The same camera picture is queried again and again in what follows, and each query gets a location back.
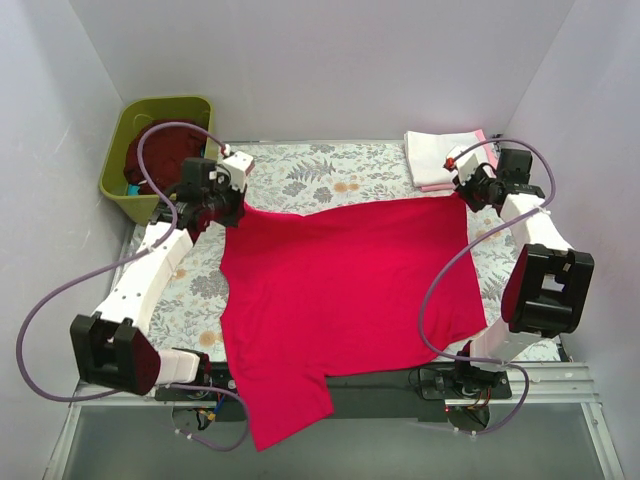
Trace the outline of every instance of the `plastic bin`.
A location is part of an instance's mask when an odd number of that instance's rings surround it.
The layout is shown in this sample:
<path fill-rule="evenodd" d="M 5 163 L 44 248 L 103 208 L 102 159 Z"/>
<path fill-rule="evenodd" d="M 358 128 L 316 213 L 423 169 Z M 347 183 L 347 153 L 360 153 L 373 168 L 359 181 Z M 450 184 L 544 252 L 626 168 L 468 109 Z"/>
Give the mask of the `plastic bin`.
<path fill-rule="evenodd" d="M 158 203 L 157 195 L 127 195 L 124 164 L 129 144 L 154 120 L 190 119 L 213 132 L 213 107 L 206 98 L 194 96 L 145 98 L 124 109 L 113 134 L 100 175 L 100 190 L 140 225 L 146 225 Z M 205 151 L 210 151 L 207 140 Z"/>

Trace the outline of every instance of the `stack of folded cloth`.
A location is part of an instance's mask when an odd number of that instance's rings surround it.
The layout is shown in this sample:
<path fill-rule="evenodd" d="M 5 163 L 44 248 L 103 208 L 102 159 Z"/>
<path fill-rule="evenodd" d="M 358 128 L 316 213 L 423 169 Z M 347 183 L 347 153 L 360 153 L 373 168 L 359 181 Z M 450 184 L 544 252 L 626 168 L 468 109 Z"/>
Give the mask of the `stack of folded cloth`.
<path fill-rule="evenodd" d="M 404 151 L 411 171 L 413 185 L 423 192 L 453 188 L 455 172 L 444 168 L 447 154 L 455 147 L 467 148 L 485 140 L 482 130 L 468 133 L 431 135 L 407 132 L 404 135 Z M 482 162 L 497 166 L 497 159 L 490 144 L 478 147 L 476 154 Z"/>

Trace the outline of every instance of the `gray wall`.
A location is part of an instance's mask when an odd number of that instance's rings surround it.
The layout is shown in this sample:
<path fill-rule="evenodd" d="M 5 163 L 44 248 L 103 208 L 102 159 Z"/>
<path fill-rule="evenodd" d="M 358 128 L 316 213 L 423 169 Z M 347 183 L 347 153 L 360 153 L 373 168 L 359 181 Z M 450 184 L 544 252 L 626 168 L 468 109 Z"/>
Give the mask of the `gray wall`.
<path fill-rule="evenodd" d="M 19 376 L 22 319 L 63 281 L 116 257 L 120 212 L 97 189 L 122 101 L 66 0 L 6 0 L 0 15 L 0 477 L 42 478 L 67 406 L 36 397 Z M 69 341 L 109 278 L 63 294 L 36 318 L 26 357 L 47 390 L 78 380 Z"/>
<path fill-rule="evenodd" d="M 502 131 L 573 0 L 70 0 L 125 101 L 200 92 L 227 140 Z"/>
<path fill-rule="evenodd" d="M 640 4 L 576 2 L 507 132 L 548 155 L 553 218 L 596 260 L 584 317 L 565 338 L 587 360 L 628 478 L 640 478 Z"/>

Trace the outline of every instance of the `floral tablecloth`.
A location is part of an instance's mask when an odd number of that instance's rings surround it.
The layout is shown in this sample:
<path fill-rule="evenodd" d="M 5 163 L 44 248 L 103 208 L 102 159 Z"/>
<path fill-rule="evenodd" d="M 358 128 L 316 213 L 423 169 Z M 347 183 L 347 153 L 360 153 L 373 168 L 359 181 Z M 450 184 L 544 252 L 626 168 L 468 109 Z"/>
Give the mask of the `floral tablecloth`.
<path fill-rule="evenodd" d="M 234 149 L 255 158 L 247 202 L 262 210 L 309 214 L 340 205 L 425 195 L 411 184 L 401 143 L 248 144 Z M 470 239 L 500 224 L 491 209 L 468 212 L 467 219 Z M 208 353 L 212 360 L 226 360 L 220 316 L 229 288 L 218 268 L 224 234 L 218 225 L 209 227 L 175 271 L 148 335 L 156 348 L 191 348 Z M 138 248 L 143 235 L 144 227 L 136 227 L 128 253 Z M 473 250 L 489 325 L 500 317 L 500 296 L 517 254 L 508 231 Z M 452 344 L 448 351 L 456 352 L 464 343 Z M 560 360 L 553 340 L 532 345 L 518 359 Z"/>

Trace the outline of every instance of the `dark red cloth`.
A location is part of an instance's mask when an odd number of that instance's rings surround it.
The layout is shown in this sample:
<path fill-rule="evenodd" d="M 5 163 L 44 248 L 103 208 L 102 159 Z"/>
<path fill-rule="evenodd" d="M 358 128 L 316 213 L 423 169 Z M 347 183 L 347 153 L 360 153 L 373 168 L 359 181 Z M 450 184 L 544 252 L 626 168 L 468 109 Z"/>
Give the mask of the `dark red cloth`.
<path fill-rule="evenodd" d="M 171 119 L 156 120 L 147 125 L 138 136 L 129 144 L 127 150 L 127 158 L 124 166 L 124 176 L 130 185 L 139 185 L 144 180 L 144 176 L 138 165 L 138 143 L 140 138 L 151 127 L 167 122 L 186 122 L 195 125 L 191 120 Z M 172 127 L 159 130 L 149 136 L 144 142 L 142 156 L 144 166 L 154 183 L 160 187 L 160 190 L 166 190 L 168 187 L 180 181 L 180 169 L 185 158 L 200 157 L 202 147 L 207 142 L 206 135 L 190 129 L 189 127 Z M 139 193 L 148 195 L 153 193 L 151 187 L 147 183 L 140 185 Z"/>
<path fill-rule="evenodd" d="M 325 376 L 409 368 L 429 284 L 467 244 L 464 203 L 417 198 L 314 215 L 248 207 L 227 229 L 221 322 L 229 368 L 262 450 L 333 412 Z M 444 349 L 486 326 L 470 255 L 441 282 L 425 330 Z"/>

